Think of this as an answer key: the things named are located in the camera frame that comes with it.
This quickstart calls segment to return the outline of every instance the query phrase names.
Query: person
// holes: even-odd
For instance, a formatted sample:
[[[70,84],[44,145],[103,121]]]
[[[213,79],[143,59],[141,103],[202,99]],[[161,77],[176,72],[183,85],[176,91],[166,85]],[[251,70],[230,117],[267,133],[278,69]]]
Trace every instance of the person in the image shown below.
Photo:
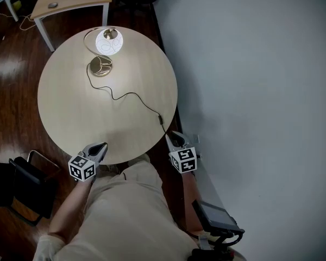
[[[188,259],[197,244],[174,223],[148,156],[128,164],[120,175],[101,171],[93,185],[76,184],[40,237],[34,261]],[[84,221],[66,244],[86,198]]]

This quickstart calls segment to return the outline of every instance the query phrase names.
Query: white table leg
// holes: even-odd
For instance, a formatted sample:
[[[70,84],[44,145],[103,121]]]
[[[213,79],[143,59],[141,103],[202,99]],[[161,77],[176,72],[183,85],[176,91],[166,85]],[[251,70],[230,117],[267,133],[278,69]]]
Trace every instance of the white table leg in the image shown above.
[[[9,8],[13,18],[15,19],[15,21],[18,21],[18,16],[14,10],[14,8],[12,7],[11,1],[10,0],[5,0],[7,8]]]
[[[105,3],[103,7],[103,26],[108,24],[109,3]]]
[[[45,40],[47,46],[48,46],[49,49],[53,52],[53,51],[54,51],[54,47],[53,47],[53,45],[52,45],[52,43],[51,43],[51,40],[49,39],[49,36],[48,36],[48,34],[47,34],[47,32],[46,32],[45,27],[43,26],[43,23],[41,22],[41,19],[39,19],[39,18],[35,18],[34,21],[35,21],[36,26],[37,26],[37,28],[39,29],[39,31],[40,31],[40,33],[41,33],[43,39]]]

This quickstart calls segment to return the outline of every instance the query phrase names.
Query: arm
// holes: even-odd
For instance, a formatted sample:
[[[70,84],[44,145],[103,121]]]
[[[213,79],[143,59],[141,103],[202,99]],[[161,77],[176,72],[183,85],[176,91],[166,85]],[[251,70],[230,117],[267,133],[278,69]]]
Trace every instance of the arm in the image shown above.
[[[76,224],[78,214],[91,190],[92,179],[78,182],[60,206],[49,226],[49,235],[68,241]]]

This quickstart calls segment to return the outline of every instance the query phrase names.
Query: white wall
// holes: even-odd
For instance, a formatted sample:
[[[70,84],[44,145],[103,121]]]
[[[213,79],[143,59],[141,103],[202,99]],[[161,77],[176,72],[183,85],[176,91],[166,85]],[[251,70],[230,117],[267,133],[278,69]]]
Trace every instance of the white wall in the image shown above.
[[[185,132],[248,260],[326,260],[326,0],[158,0]]]

